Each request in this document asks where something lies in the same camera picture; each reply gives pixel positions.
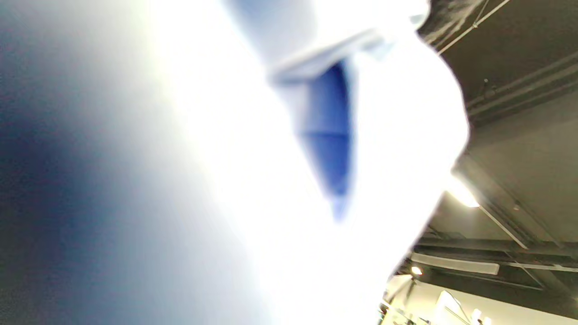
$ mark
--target fluorescent light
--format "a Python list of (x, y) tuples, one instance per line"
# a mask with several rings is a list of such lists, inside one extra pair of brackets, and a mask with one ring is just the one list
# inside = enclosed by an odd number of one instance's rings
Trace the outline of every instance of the fluorescent light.
[(412, 273), (415, 275), (422, 275), (423, 272), (421, 272), (421, 268), (419, 267), (412, 267)]
[(448, 188), (446, 189), (453, 197), (468, 208), (478, 208), (480, 204), (473, 197), (472, 192), (454, 175), (450, 177)]

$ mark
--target white fabric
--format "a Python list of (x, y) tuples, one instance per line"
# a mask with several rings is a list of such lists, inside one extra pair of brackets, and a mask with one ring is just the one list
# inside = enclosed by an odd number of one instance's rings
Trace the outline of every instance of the white fabric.
[[(376, 22), (369, 5), (320, 3), (327, 24), (318, 45)], [(174, 113), (190, 139), (183, 151), (202, 163), (207, 191), (222, 208), (217, 215), (249, 252), (269, 308), (263, 313), (274, 324), (376, 321), (387, 278), (427, 222), (468, 137), (448, 66), (396, 11), (378, 11), (398, 17), (377, 26), (396, 38), (386, 53), (360, 52), (349, 62), (355, 178), (348, 221), (335, 224), (285, 107), (265, 81), (267, 67), (223, 8), (174, 0), (158, 1), (152, 12)], [(355, 19), (334, 34), (331, 26), (347, 20), (332, 21), (339, 14)]]

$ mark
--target overhead lamp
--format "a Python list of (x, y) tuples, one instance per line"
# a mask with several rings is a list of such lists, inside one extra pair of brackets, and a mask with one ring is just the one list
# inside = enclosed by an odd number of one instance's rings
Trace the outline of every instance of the overhead lamp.
[(412, 273), (415, 275), (422, 275), (423, 272), (421, 272), (421, 268), (419, 267), (412, 267)]
[(446, 191), (468, 208), (478, 208), (480, 206), (472, 192), (454, 175), (450, 177)]

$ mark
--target ceiling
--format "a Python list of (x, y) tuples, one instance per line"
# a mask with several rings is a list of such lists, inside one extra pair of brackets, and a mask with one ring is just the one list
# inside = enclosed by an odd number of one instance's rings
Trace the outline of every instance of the ceiling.
[(455, 171), (482, 209), (445, 196), (414, 251), (501, 267), (483, 275), (422, 265), (423, 281), (578, 319), (576, 17), (573, 0), (511, 0), (443, 53), (472, 125)]

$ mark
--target blue fabric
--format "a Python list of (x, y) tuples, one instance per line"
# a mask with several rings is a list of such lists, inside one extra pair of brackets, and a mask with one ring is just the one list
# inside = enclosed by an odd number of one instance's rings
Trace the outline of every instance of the blue fabric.
[(301, 134), (326, 192), (347, 194), (350, 156), (349, 94), (342, 64), (309, 81), (310, 107)]

